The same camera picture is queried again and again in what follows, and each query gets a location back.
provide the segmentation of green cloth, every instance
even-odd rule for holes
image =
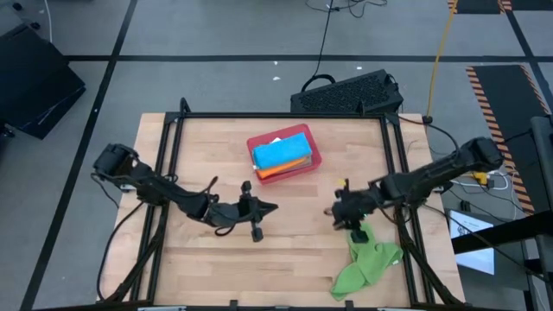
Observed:
[[[330,294],[337,301],[344,299],[347,294],[376,283],[384,274],[384,270],[399,263],[404,255],[404,251],[394,243],[377,244],[367,223],[361,225],[361,230],[369,237],[368,243],[354,243],[350,232],[347,234],[353,262],[341,271],[330,289]]]

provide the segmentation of yellow cable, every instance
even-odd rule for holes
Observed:
[[[438,49],[438,54],[435,56],[434,68],[432,69],[432,78],[430,79],[429,106],[426,110],[427,116],[430,116],[430,112],[432,111],[432,97],[434,95],[435,73],[438,71],[440,56],[442,56],[443,48],[446,45],[446,38],[448,38],[449,28],[451,27],[451,21],[453,21],[454,12],[455,10],[457,10],[457,2],[459,2],[459,0],[454,0],[453,6],[449,11],[448,23],[446,24],[446,28],[443,30],[442,41],[440,41],[440,48]]]

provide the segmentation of wooden table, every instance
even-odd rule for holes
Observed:
[[[420,120],[420,115],[404,116]],[[152,167],[163,118],[163,114],[144,114],[134,146],[141,160]],[[314,172],[261,186],[251,168],[246,139],[296,124],[307,124],[311,129],[322,165]],[[407,122],[401,127],[410,169],[431,162],[425,129]],[[392,127],[389,132],[398,169]],[[171,142],[169,138],[165,168]],[[219,194],[222,202],[236,202],[241,183],[249,180],[253,195],[280,207],[263,220],[264,240],[254,244],[249,223],[237,225],[229,236],[218,238],[213,228],[188,219],[172,204],[155,304],[226,306],[236,299],[240,306],[344,306],[328,291],[351,260],[346,232],[334,231],[333,220],[323,214],[323,209],[332,205],[339,179],[349,178],[352,189],[356,189],[388,173],[377,120],[190,118],[184,122],[179,152],[176,173],[181,187],[200,190],[217,175],[219,182],[212,193]],[[136,194],[124,194],[117,222],[137,203]],[[432,194],[429,205],[442,209],[440,196]],[[129,219],[113,239],[102,276],[105,295],[114,291],[137,259],[145,210]],[[429,264],[451,292],[464,301],[445,218],[422,208],[418,213]],[[379,242],[399,244],[397,228],[381,213],[374,213],[366,221]],[[413,267],[418,299],[424,301],[420,270],[414,261]],[[147,267],[142,297],[149,273]],[[356,307],[408,307],[403,262],[387,269],[376,285],[347,299]]]

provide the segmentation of blue sponge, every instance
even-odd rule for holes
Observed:
[[[304,133],[253,149],[253,161],[259,169],[273,168],[304,156],[311,156],[311,147]]]

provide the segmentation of gray floor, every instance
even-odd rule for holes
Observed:
[[[311,1],[314,6],[325,2]],[[39,33],[46,37],[43,2],[22,3],[25,16],[38,20],[43,25]],[[63,54],[111,54],[129,0],[48,3],[54,45]],[[447,15],[445,0],[390,0],[384,8],[368,6],[360,20],[342,11],[331,17],[325,53],[432,55]],[[553,38],[547,30],[553,27],[553,12],[516,12],[516,17],[534,54],[553,56]],[[300,0],[139,0],[122,54],[317,54],[325,19],[325,14],[310,10]],[[455,16],[445,54],[524,55],[505,15]],[[107,143],[132,145],[142,113],[175,110],[182,96],[193,111],[288,111],[289,96],[300,90],[315,65],[310,61],[119,62],[35,308],[94,302],[99,260],[115,209],[89,174]],[[465,68],[469,65],[484,64],[442,63],[435,86],[435,124],[454,134],[459,143],[490,135],[468,83]],[[5,310],[21,304],[106,63],[70,66],[86,82],[83,97],[44,141],[18,134],[0,153],[0,301]],[[553,64],[540,67],[553,83]],[[323,62],[320,73],[346,79],[381,68],[397,79],[405,111],[425,112],[432,63],[334,61]],[[448,139],[434,131],[429,141],[438,152],[453,150]],[[500,217],[514,215],[504,201],[460,189],[456,193]],[[496,194],[509,197],[510,190]],[[443,199],[447,207],[458,204],[450,195]],[[486,288],[473,277],[462,281],[467,299],[477,306],[524,309],[520,291]]]

